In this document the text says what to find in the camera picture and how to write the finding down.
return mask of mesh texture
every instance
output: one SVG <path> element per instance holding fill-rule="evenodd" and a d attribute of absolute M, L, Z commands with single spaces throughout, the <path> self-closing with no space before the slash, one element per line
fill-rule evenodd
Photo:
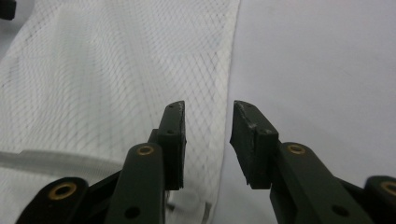
<path fill-rule="evenodd" d="M 36 0 L 0 63 L 0 150 L 31 151 L 25 160 L 0 161 L 0 203 L 9 204 L 0 210 L 2 223 L 15 222 L 37 191 L 62 174 L 94 183 L 117 170 L 128 149 L 159 126 L 164 107 L 179 100 L 186 102 L 185 188 L 213 210 L 238 5 Z M 75 166 L 68 171 L 54 165 L 65 155 L 78 157 L 68 159 Z M 79 173 L 85 162 L 91 170 Z M 95 170 L 101 162 L 108 164 Z M 202 223 L 183 213 L 167 218 Z"/>

